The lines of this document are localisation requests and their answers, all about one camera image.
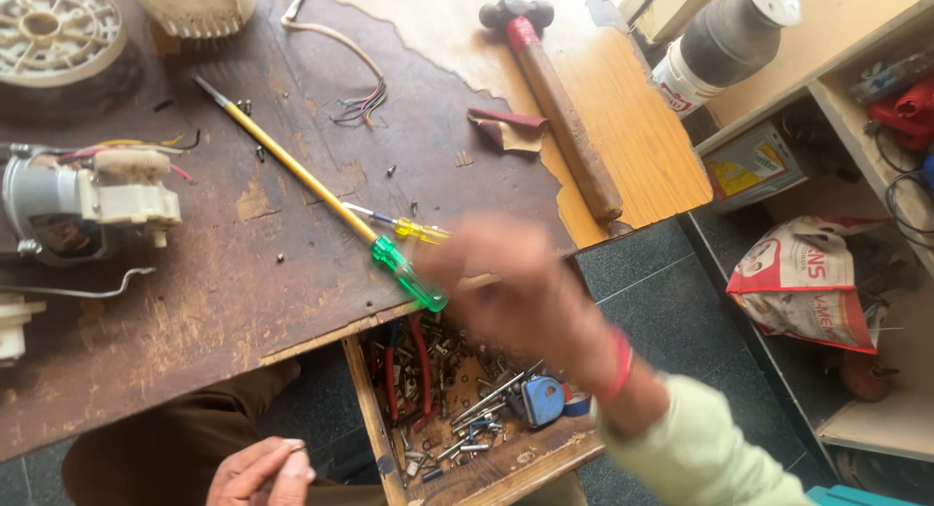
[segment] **light green sleeve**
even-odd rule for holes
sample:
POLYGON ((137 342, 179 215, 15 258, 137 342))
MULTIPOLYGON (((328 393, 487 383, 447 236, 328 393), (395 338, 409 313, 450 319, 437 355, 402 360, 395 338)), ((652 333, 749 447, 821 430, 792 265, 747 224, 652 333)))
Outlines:
POLYGON ((616 438, 593 406, 613 463, 671 506, 813 504, 797 477, 742 438, 723 394, 683 376, 664 381, 671 408, 642 439, 616 438))

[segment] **green screwdriver handle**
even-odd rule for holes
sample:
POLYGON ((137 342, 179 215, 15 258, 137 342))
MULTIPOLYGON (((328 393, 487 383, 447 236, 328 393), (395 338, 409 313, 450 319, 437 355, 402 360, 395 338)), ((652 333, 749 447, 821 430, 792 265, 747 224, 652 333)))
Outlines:
POLYGON ((412 270, 412 262, 396 250, 396 244, 386 235, 378 237, 373 242, 370 252, 376 261, 389 267, 405 290, 413 294, 428 310, 438 312, 448 305, 448 297, 445 296, 444 291, 418 278, 412 270))

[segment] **long yellow screwdriver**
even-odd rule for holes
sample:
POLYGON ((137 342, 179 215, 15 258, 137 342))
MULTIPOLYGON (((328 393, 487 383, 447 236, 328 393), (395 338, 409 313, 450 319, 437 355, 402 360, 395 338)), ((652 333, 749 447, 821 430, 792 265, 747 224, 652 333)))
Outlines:
POLYGON ((405 259, 405 256, 396 250, 396 244, 391 239, 386 235, 377 235, 376 232, 370 228, 370 225, 363 223, 363 220, 357 217, 357 214, 354 214, 345 207, 344 204, 341 203, 341 200, 337 199, 337 196, 332 194, 321 181, 318 181, 318 179, 302 166, 301 163, 296 161, 295 158, 279 146, 275 140, 270 138, 259 125, 253 123, 253 120, 243 113, 243 111, 227 97, 217 92, 213 86, 205 82, 199 76, 192 74, 192 77, 194 78, 194 82, 197 82, 199 86, 204 88, 204 92, 214 97, 216 103, 220 105, 221 108, 224 108, 230 117, 233 117, 240 123, 240 126, 250 132, 251 135, 256 138, 256 141, 266 147, 266 150, 281 161, 283 165, 286 165, 286 168, 298 176, 304 184, 308 185, 308 188, 315 191, 315 194, 324 199, 337 214, 340 214, 341 217, 344 218, 344 221, 348 225, 353 227, 363 239, 366 239, 367 243, 370 244, 370 253, 373 255, 373 258, 377 262, 388 266, 405 290, 414 295, 418 301, 423 303, 425 307, 430 310, 438 312, 445 308, 448 304, 448 298, 445 296, 444 292, 435 285, 418 278, 412 270, 412 262, 405 259))
POLYGON ((396 234, 399 235, 399 238, 405 239, 408 236, 417 236, 422 241, 427 241, 428 243, 438 244, 441 243, 443 239, 448 239, 451 237, 451 233, 447 232, 443 228, 438 228, 437 226, 429 225, 420 225, 408 218, 391 218, 386 214, 374 213, 363 207, 358 207, 353 203, 344 202, 344 206, 352 211, 357 211, 358 213, 364 213, 367 216, 375 220, 380 220, 381 222, 386 222, 392 224, 395 228, 396 234))

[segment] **white bucket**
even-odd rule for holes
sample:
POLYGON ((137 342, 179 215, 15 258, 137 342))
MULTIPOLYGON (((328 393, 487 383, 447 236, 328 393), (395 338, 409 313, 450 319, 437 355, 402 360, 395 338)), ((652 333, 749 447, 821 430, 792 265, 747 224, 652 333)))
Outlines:
POLYGON ((659 92, 668 106, 681 118, 724 91, 702 81, 687 67, 681 56, 681 37, 668 46, 665 58, 652 70, 652 79, 659 84, 659 92))

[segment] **hammer head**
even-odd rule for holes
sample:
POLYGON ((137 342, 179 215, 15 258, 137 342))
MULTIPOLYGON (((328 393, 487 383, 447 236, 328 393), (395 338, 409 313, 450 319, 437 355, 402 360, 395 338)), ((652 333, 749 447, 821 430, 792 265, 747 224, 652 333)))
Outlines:
POLYGON ((480 23, 487 28, 503 28, 517 17, 525 17, 541 30, 555 20, 555 7, 540 0, 500 0, 496 4, 484 4, 480 9, 480 23))

